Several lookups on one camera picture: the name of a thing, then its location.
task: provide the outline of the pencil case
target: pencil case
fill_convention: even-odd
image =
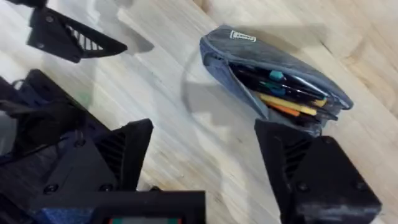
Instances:
[[[231,68],[233,65],[279,71],[305,80],[327,93],[327,101],[322,109],[335,116],[341,110],[349,110],[353,107],[353,102],[347,94],[326,75],[290,54],[256,37],[238,32],[230,26],[220,26],[202,37],[200,52],[203,64],[209,73],[234,96],[252,107],[264,121],[284,124],[312,136],[319,136],[328,119],[317,119],[317,122],[297,122],[294,118],[268,107],[255,91],[249,89],[237,78]]]

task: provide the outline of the teal pen cap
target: teal pen cap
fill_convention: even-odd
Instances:
[[[285,77],[284,77],[284,74],[283,74],[282,72],[273,70],[273,71],[271,71],[271,72],[269,73],[269,78],[270,78],[271,80],[273,80],[273,81],[281,81],[281,80],[283,80]]]

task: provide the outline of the orange pencil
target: orange pencil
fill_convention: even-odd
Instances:
[[[291,114],[293,116],[300,116],[300,112],[297,110],[293,110],[285,106],[277,105],[275,103],[270,103],[270,102],[267,102],[266,104],[287,114]]]

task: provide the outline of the display screen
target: display screen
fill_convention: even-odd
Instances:
[[[180,218],[122,217],[112,218],[108,224],[182,224]]]

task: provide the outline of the wooden surface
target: wooden surface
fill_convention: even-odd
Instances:
[[[208,223],[278,223],[254,134],[256,113],[201,65],[201,36],[227,23],[319,69],[353,99],[335,137],[398,218],[398,91],[393,0],[51,0],[50,7],[128,45],[73,64],[26,46],[30,10],[0,1],[0,75],[39,68],[110,128],[150,118],[140,185],[206,190]]]

